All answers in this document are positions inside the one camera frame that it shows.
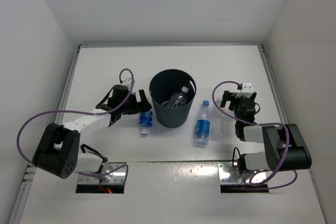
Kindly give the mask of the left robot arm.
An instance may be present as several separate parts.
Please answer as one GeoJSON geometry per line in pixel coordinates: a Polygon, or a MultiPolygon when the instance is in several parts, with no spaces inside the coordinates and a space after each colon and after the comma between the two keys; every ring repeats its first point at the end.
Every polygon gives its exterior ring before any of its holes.
{"type": "Polygon", "coordinates": [[[140,100],[128,84],[116,84],[91,112],[64,124],[50,123],[44,130],[32,164],[62,179],[72,173],[103,177],[107,157],[81,142],[98,130],[115,124],[122,115],[151,110],[144,90],[140,100]]]}

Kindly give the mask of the small blue-label plastic bottle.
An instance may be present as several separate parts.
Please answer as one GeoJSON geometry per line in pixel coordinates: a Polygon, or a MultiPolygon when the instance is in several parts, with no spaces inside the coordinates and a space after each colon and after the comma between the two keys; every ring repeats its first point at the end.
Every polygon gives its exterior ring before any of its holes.
{"type": "Polygon", "coordinates": [[[139,116],[139,129],[141,137],[147,137],[149,128],[152,126],[153,112],[151,110],[140,113],[139,116]]]}

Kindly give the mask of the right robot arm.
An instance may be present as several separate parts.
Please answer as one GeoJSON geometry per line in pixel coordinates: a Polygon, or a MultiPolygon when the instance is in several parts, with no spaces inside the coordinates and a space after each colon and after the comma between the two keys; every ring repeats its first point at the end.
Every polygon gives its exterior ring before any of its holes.
{"type": "Polygon", "coordinates": [[[286,124],[289,132],[289,148],[285,152],[286,132],[282,126],[252,126],[244,123],[255,122],[257,114],[255,102],[256,92],[246,98],[238,93],[225,91],[222,96],[221,108],[229,102],[229,110],[237,118],[235,133],[243,142],[255,142],[264,145],[264,151],[259,153],[239,154],[235,166],[240,174],[251,173],[257,170],[276,169],[284,154],[285,160],[279,171],[309,169],[312,165],[311,154],[296,124],[286,124]]]}

